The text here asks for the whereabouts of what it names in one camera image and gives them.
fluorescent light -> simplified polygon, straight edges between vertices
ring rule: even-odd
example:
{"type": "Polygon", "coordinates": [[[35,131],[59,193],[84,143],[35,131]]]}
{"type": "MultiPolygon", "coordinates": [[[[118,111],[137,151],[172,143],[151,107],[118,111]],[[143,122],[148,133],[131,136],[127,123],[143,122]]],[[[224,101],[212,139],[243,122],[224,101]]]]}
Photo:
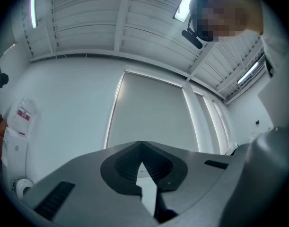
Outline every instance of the fluorescent light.
{"type": "Polygon", "coordinates": [[[188,16],[188,13],[190,12],[188,6],[190,5],[191,0],[182,0],[178,10],[175,14],[175,18],[180,20],[181,22],[184,22],[188,16]]]}
{"type": "Polygon", "coordinates": [[[238,81],[238,84],[240,84],[247,76],[258,66],[258,62],[256,62],[243,77],[238,81]]]}
{"type": "Polygon", "coordinates": [[[15,44],[12,44],[10,48],[8,48],[3,54],[7,53],[9,49],[11,49],[15,44]]]}
{"type": "Polygon", "coordinates": [[[31,19],[32,19],[33,28],[36,28],[37,22],[36,22],[36,12],[35,12],[35,0],[31,0],[31,19]]]}

person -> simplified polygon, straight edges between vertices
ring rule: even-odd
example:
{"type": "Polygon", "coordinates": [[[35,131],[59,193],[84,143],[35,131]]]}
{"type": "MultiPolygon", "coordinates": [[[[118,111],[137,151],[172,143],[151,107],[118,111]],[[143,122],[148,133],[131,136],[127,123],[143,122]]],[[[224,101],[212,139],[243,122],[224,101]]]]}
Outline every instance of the person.
{"type": "Polygon", "coordinates": [[[206,41],[221,41],[251,30],[261,36],[266,59],[274,72],[289,64],[289,36],[280,19],[262,0],[191,0],[193,29],[206,41]]]}

white ceiling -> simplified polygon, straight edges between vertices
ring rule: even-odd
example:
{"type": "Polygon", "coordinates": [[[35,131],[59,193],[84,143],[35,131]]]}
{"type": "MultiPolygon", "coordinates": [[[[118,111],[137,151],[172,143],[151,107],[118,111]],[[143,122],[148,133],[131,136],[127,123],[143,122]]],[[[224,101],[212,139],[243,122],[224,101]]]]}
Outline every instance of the white ceiling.
{"type": "Polygon", "coordinates": [[[258,34],[246,31],[197,49],[173,19],[180,0],[36,0],[33,29],[30,0],[13,11],[13,30],[30,60],[92,53],[148,62],[194,80],[220,97],[238,91],[236,80],[263,53],[258,34]]]}

